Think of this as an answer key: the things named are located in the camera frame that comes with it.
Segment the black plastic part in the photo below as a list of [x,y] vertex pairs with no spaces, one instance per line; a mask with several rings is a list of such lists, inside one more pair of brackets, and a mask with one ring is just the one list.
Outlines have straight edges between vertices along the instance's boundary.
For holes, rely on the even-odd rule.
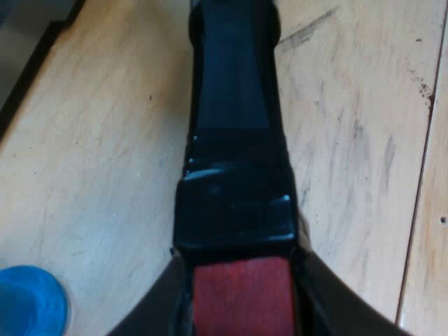
[[297,246],[297,200],[281,124],[270,0],[203,0],[190,16],[194,80],[174,245],[189,265]]
[[179,332],[182,323],[177,316],[185,311],[179,295],[185,287],[186,270],[177,255],[140,303],[108,336],[168,336],[174,335],[174,326],[176,336],[184,335]]
[[362,301],[316,254],[298,254],[293,273],[299,292],[297,320],[302,335],[408,335]]

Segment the blue object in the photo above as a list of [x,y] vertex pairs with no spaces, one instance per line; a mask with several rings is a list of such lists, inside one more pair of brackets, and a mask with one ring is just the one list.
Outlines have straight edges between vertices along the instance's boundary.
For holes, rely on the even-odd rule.
[[33,266],[0,271],[0,335],[61,336],[67,297],[53,275]]

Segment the dark stain on wood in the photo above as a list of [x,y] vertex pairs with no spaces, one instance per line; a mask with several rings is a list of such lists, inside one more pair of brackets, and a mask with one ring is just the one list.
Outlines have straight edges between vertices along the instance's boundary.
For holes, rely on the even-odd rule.
[[313,33],[316,31],[316,29],[322,25],[328,18],[331,18],[333,14],[339,9],[340,6],[336,6],[333,9],[330,9],[328,12],[324,13],[323,15],[319,16],[317,19],[312,21],[310,24],[307,24],[305,27],[301,28],[300,30],[296,31],[295,33],[291,34],[290,36],[280,40],[279,46],[282,46],[282,48],[287,51],[290,49],[294,49],[301,44],[307,42],[310,40]]

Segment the light wood surface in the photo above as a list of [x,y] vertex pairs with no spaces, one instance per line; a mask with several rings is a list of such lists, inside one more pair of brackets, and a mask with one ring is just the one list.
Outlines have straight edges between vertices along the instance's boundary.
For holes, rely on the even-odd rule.
[[[311,242],[338,276],[391,320],[445,5],[310,0],[279,7],[285,22],[299,29],[278,47],[276,59]],[[420,93],[422,85],[428,87]]]
[[[394,319],[445,0],[278,5],[283,122],[312,244]],[[0,268],[60,279],[68,335],[112,329],[169,259],[187,19],[184,0],[87,0],[0,143]]]
[[445,30],[400,325],[448,335],[448,34]]

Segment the red strip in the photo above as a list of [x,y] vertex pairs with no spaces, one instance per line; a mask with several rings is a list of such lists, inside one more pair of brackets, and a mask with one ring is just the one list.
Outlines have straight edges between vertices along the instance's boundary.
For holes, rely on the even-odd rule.
[[294,336],[289,261],[258,258],[196,267],[196,336]]

